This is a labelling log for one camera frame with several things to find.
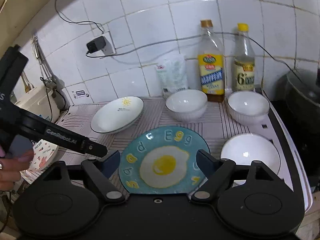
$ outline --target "egg yolk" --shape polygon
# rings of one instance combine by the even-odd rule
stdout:
[[[168,175],[174,171],[176,159],[171,155],[163,155],[156,159],[152,165],[153,172],[157,175]]]

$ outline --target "black pot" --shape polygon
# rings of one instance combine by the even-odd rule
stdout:
[[[294,70],[287,74],[285,101],[300,125],[313,134],[320,134],[320,84],[308,70]]]

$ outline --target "bottle cap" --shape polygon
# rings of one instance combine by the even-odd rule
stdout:
[[[249,26],[246,23],[238,23],[238,30],[241,32],[249,31]]]
[[[213,27],[211,20],[201,20],[201,27]]]

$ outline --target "white seasoning packet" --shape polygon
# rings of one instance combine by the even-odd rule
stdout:
[[[189,88],[183,55],[177,53],[167,56],[157,64],[156,70],[161,81],[164,98]]]

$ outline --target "bottle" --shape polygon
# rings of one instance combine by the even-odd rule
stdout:
[[[211,20],[201,20],[202,39],[199,44],[198,62],[202,91],[208,100],[222,102],[224,99],[223,45],[213,33]]]
[[[254,57],[250,39],[249,27],[245,23],[238,23],[239,36],[236,40],[235,52],[235,90],[254,89]]]

